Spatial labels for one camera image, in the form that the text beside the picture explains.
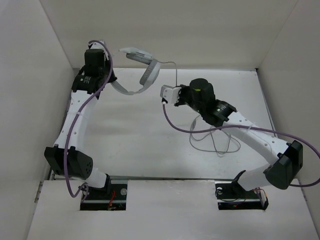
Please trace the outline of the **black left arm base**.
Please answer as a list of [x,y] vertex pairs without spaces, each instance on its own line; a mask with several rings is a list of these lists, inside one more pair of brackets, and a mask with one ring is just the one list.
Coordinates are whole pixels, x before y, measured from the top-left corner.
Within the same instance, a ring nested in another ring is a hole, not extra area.
[[127,179],[112,179],[110,192],[102,188],[89,187],[85,200],[80,204],[81,211],[125,211],[127,208]]

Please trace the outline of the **white grey headphones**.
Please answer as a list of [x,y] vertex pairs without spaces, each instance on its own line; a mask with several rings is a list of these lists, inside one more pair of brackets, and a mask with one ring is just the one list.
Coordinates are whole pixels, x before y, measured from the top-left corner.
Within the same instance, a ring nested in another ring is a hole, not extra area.
[[126,58],[144,65],[144,68],[138,68],[140,78],[138,79],[140,89],[128,90],[119,80],[111,83],[112,87],[120,94],[133,96],[141,94],[149,89],[156,81],[161,70],[161,63],[150,52],[137,47],[123,47],[118,50],[125,54]]

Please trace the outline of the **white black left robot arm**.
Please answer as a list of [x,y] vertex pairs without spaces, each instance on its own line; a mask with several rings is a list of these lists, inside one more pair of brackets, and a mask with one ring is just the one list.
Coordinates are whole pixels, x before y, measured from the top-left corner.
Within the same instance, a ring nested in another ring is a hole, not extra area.
[[115,80],[110,60],[102,48],[90,48],[84,53],[84,66],[75,76],[67,115],[61,132],[52,147],[46,147],[44,157],[58,176],[80,179],[100,198],[111,195],[110,176],[94,167],[93,159],[84,151],[84,140],[91,113],[100,98],[100,88]]

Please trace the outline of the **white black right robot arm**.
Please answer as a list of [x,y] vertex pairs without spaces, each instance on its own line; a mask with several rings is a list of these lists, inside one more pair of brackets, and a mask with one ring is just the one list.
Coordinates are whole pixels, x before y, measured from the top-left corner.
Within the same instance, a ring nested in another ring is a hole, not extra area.
[[172,90],[173,104],[187,105],[209,125],[238,138],[260,154],[266,165],[242,170],[231,182],[232,193],[243,197],[249,191],[268,185],[286,190],[303,166],[303,145],[267,134],[244,117],[234,106],[216,98],[214,88],[204,78]]

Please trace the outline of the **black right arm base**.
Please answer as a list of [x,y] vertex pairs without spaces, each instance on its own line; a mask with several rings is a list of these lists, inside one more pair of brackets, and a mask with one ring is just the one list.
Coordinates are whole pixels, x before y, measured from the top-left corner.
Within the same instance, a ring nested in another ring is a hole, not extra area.
[[262,210],[269,206],[269,199],[264,189],[254,188],[249,191],[240,189],[235,191],[231,182],[215,183],[217,207],[220,211]]

